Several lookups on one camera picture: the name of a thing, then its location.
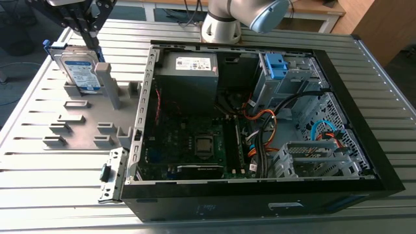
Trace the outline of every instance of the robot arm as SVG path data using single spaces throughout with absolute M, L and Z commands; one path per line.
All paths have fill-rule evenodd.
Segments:
M 25 0 L 61 27 L 69 26 L 82 37 L 88 49 L 98 49 L 97 32 L 117 0 L 96 0 L 100 13 L 92 16 L 92 0 Z
M 209 0 L 202 39 L 212 43 L 237 43 L 240 22 L 257 33 L 270 32 L 285 16 L 288 0 Z
M 98 50 L 97 32 L 117 0 L 96 0 L 100 13 L 92 16 L 92 0 L 25 0 L 61 27 L 69 26 Z M 212 43 L 237 43 L 240 22 L 258 33 L 269 32 L 280 23 L 289 0 L 210 0 L 202 24 L 202 39 Z

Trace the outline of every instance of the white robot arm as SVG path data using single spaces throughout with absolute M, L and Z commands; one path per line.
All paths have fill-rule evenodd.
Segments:
M 240 22 L 257 33 L 277 26 L 289 0 L 209 0 L 201 35 L 205 42 L 234 44 L 240 41 Z

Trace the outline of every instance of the floor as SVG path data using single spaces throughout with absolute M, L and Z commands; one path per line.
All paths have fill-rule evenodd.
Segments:
M 46 57 L 41 43 L 45 39 L 50 41 L 56 40 L 62 31 L 42 15 L 36 13 L 36 17 L 38 21 L 37 24 L 26 29 L 36 44 L 33 53 L 26 56 L 13 57 L 0 49 L 0 70 L 8 76 L 8 82 L 0 84 L 0 129 L 38 68 L 34 64 L 10 65 L 4 68 L 1 68 L 1 66 L 12 62 L 33 62 L 41 64 Z M 109 18 L 120 20 L 145 20 L 144 10 L 138 7 L 117 6 Z M 177 22 L 178 20 L 186 21 L 184 13 L 165 12 L 162 9 L 156 9 L 156 21 Z M 198 15 L 196 20 L 204 20 L 204 15 Z M 416 106 L 416 93 L 413 92 L 416 88 L 416 56 L 406 58 L 405 53 L 400 53 L 385 67 L 385 70 L 409 102 Z

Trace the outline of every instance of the power supply label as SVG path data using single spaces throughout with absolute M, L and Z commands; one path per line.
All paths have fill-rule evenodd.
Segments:
M 100 89 L 100 83 L 96 75 L 92 73 L 92 64 L 86 61 L 65 61 L 70 78 L 77 87 L 85 91 Z
M 210 59 L 194 57 L 177 57 L 176 70 L 210 71 Z

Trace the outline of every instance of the blue latch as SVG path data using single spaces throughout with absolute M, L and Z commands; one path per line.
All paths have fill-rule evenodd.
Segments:
M 52 49 L 65 49 L 65 47 L 66 47 L 66 43 L 64 43 L 64 42 L 53 42 L 53 44 L 50 45 L 50 41 L 48 39 L 44 40 L 42 45 L 44 45 L 44 50 L 48 53 L 48 55 L 50 55 L 50 52 L 49 52 L 50 48 Z
M 45 52 L 48 53 L 48 55 L 50 55 L 50 53 L 49 53 L 50 41 L 49 41 L 49 40 L 44 40 L 42 45 L 44 45 L 44 50 L 45 50 Z
M 97 49 L 96 53 L 97 53 L 98 61 L 100 61 L 100 62 L 105 62 L 104 56 L 102 56 L 102 50 L 101 50 L 101 47 L 100 47 L 100 46 L 98 46 L 98 49 Z
M 270 71 L 272 79 L 282 79 L 286 76 L 286 62 L 281 54 L 265 54 L 265 63 Z

